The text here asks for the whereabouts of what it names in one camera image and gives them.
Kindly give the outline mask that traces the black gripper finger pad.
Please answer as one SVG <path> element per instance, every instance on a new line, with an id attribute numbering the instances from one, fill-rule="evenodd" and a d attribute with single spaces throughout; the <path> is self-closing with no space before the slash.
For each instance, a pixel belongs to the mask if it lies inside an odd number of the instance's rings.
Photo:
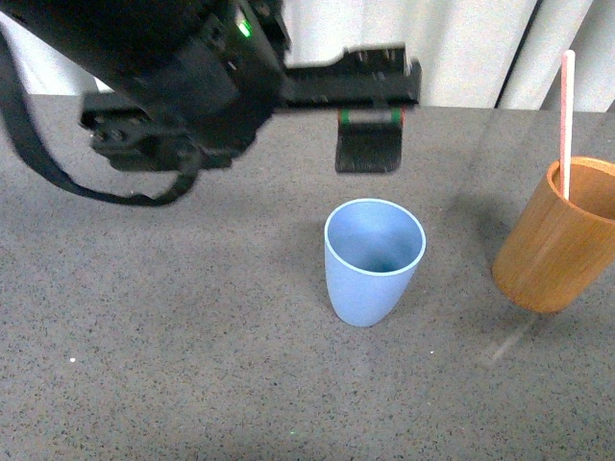
<path id="1" fill-rule="evenodd" d="M 338 174 L 387 174 L 402 162 L 403 108 L 340 109 L 335 171 Z"/>

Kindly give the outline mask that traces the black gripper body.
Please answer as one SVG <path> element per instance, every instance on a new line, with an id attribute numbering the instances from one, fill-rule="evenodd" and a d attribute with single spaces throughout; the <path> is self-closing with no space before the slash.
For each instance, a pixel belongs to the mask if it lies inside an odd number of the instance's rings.
<path id="1" fill-rule="evenodd" d="M 91 147 L 123 172 L 170 172 L 180 167 L 173 140 L 185 135 L 199 146 L 204 169 L 231 166 L 256 140 L 275 113 L 303 110 L 389 109 L 418 105 L 422 66 L 404 45 L 345 50 L 318 66 L 285 67 L 278 95 L 240 96 L 226 109 L 200 114 L 192 126 L 152 119 L 118 93 L 89 93 L 80 124 L 92 134 Z"/>

